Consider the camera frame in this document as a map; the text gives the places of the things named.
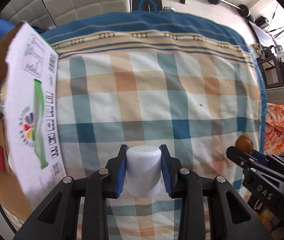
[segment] white cap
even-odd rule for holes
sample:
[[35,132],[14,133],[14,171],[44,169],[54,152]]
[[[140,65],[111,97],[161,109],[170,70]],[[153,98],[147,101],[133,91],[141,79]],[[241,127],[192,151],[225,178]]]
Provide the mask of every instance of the white cap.
[[135,146],[126,152],[128,191],[135,197],[151,197],[161,190],[161,150]]

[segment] orange floral cloth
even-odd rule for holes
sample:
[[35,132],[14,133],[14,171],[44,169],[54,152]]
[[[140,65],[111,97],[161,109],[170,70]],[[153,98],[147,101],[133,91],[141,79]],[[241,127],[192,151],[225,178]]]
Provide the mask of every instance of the orange floral cloth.
[[267,154],[284,152],[284,106],[267,103],[265,146]]

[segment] metal screw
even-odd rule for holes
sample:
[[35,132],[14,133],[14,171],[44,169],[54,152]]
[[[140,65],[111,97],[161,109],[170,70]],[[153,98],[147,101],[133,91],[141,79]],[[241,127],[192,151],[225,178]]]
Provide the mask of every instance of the metal screw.
[[62,181],[63,183],[70,183],[72,181],[72,178],[67,176],[67,177],[64,177]]
[[225,179],[223,176],[217,176],[217,177],[216,177],[216,180],[217,180],[218,182],[220,182],[220,183],[223,183],[223,182],[226,181],[226,179]]
[[188,168],[182,168],[182,169],[180,169],[180,172],[181,172],[182,174],[189,174],[189,173],[190,173],[190,170],[189,170]]
[[107,168],[101,168],[99,170],[99,173],[102,174],[102,175],[105,175],[105,174],[108,174],[109,173],[109,170]]

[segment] plaid tablecloth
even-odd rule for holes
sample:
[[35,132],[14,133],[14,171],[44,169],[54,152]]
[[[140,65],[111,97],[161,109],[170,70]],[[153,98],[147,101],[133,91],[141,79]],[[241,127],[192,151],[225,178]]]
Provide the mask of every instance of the plaid tablecloth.
[[[44,37],[60,56],[57,122],[68,175],[89,176],[121,144],[166,144],[184,167],[223,175],[245,196],[242,170],[225,152],[242,133],[259,149],[264,90],[239,34],[186,14],[117,13]],[[133,197],[124,185],[119,199],[108,200],[109,237],[177,239],[181,204],[164,185],[150,198]]]

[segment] dumbbell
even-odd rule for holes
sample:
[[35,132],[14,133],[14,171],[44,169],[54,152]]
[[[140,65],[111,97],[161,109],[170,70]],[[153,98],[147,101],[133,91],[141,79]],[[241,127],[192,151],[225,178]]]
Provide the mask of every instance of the dumbbell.
[[237,8],[238,14],[240,14],[244,18],[248,18],[250,16],[250,10],[246,5],[240,4],[236,6],[233,3],[228,2],[227,0],[208,0],[210,4],[220,4],[221,2],[227,3],[235,8]]

